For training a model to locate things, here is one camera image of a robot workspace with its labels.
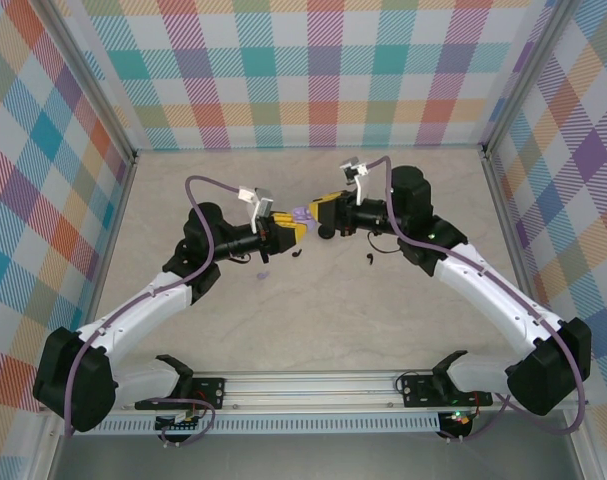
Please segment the left controller circuit board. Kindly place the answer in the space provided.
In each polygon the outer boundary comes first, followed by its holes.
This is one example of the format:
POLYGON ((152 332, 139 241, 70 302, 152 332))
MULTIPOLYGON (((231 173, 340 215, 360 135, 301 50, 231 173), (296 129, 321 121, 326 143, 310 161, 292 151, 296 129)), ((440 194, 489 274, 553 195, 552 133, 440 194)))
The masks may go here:
POLYGON ((176 432, 193 432, 198 429, 201 416, 198 414, 187 414, 185 412, 178 414, 166 414, 155 417, 154 430, 176 432))

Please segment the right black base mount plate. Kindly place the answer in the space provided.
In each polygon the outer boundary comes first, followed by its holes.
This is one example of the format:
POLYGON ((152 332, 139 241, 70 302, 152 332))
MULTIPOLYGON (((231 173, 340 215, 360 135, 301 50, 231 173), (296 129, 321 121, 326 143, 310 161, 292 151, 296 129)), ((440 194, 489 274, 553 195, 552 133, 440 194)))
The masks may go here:
POLYGON ((493 404, 491 393, 462 392, 447 376, 406 371, 395 379, 394 387, 405 408, 485 407, 493 404))

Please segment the aluminium frame post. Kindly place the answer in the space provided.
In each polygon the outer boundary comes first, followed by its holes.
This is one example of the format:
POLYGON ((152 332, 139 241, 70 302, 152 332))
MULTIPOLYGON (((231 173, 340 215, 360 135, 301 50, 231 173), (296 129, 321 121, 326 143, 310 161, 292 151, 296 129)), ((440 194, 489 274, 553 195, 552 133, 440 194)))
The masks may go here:
POLYGON ((44 23, 45 28, 52 35, 62 56, 69 64, 69 69, 77 80, 81 90, 87 95, 90 103, 96 109, 97 115, 103 121, 110 138, 124 155, 127 162, 130 165, 135 164, 136 150, 128 139, 116 113, 93 74, 82 49, 77 45, 53 0, 30 0, 30 3, 44 23))
POLYGON ((532 0, 520 22, 506 64, 492 90, 487 123, 479 136, 481 158, 489 161, 538 79, 581 0, 532 0))

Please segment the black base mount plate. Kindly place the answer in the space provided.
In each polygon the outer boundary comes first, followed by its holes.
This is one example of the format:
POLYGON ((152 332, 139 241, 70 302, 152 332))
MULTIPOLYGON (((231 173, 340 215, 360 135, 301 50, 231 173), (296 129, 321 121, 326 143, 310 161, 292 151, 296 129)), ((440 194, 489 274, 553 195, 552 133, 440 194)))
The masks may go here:
POLYGON ((493 404, 491 393, 462 392, 447 376, 406 371, 395 379, 394 387, 405 408, 485 407, 493 404))
POLYGON ((212 405, 216 410, 223 406, 225 394, 224 378, 183 379, 178 382, 174 390, 162 400, 143 400, 135 403, 136 410, 203 410, 194 400, 200 400, 212 405))

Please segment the right controller circuit board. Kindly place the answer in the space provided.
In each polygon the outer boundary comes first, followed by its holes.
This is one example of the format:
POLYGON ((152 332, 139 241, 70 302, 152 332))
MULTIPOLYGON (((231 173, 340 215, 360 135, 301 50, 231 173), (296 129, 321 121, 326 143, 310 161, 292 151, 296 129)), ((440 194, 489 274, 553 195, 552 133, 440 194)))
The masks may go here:
POLYGON ((466 427, 471 424, 475 414, 469 411, 450 411, 439 414, 440 428, 445 430, 451 430, 456 428, 466 427))

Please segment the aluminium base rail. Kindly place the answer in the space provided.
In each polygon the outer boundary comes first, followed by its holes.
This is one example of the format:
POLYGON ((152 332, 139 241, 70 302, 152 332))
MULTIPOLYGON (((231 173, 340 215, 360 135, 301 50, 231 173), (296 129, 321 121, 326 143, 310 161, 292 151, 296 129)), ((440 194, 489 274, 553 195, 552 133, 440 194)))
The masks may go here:
MULTIPOLYGON (((394 387, 399 372, 316 372, 256 373, 215 375, 225 379, 223 410, 265 412, 304 412, 317 410, 356 410, 405 408, 394 387)), ((81 389, 72 398, 83 416, 95 424, 120 409, 135 409, 143 400, 162 400, 178 382, 192 377, 210 378, 190 371, 179 373, 166 364, 155 363, 148 369, 121 372, 104 385, 91 386, 80 379, 81 389)), ((471 409, 476 407, 418 407, 413 409, 471 409)))

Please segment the controller circuit board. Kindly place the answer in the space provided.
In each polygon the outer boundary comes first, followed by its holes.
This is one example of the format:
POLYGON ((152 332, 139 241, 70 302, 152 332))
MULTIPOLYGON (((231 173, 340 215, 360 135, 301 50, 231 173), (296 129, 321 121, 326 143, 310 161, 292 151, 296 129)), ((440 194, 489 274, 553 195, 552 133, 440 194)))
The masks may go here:
POLYGON ((155 417, 154 430, 176 432, 193 432, 198 429, 201 416, 198 414, 187 414, 185 412, 178 414, 166 414, 155 417))
POLYGON ((466 427, 471 424, 475 414, 469 411, 450 411, 439 414, 440 428, 445 430, 451 430, 456 428, 466 427))

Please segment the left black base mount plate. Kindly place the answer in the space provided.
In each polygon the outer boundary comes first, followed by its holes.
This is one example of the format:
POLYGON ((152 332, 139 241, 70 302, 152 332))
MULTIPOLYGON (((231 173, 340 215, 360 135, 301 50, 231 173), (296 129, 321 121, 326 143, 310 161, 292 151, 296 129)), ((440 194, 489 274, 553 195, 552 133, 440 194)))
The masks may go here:
POLYGON ((183 379, 178 382, 174 390, 162 400, 143 400, 135 403, 136 410, 203 410, 194 400, 200 400, 212 405, 216 410, 223 406, 225 394, 224 378, 183 379))

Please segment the aluminium side rail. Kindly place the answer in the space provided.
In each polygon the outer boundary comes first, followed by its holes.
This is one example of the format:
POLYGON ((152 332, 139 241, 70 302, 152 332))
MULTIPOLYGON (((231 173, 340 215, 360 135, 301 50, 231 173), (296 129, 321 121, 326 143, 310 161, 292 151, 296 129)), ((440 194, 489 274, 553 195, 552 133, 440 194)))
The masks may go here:
POLYGON ((110 264, 114 255, 118 235, 123 222, 123 217, 127 209, 128 200, 135 180, 135 175, 138 167, 138 159, 139 152, 137 150, 134 150, 128 159, 119 203, 110 225, 106 248, 104 251, 104 255, 101 257, 101 261, 99 263, 99 270, 97 273, 96 281, 94 283, 94 287, 92 289, 92 296, 90 298, 87 311, 82 317, 82 319, 79 321, 80 326, 84 326, 88 323, 91 323, 96 318, 107 275, 109 273, 110 264))
POLYGON ((483 147, 479 148, 479 157, 482 169, 490 190, 492 201, 497 213, 501 231, 507 246, 518 287, 530 298, 538 300, 534 284, 529 276, 528 265, 521 248, 520 238, 515 226, 511 222, 508 203, 502 190, 501 182, 495 171, 492 156, 483 147))

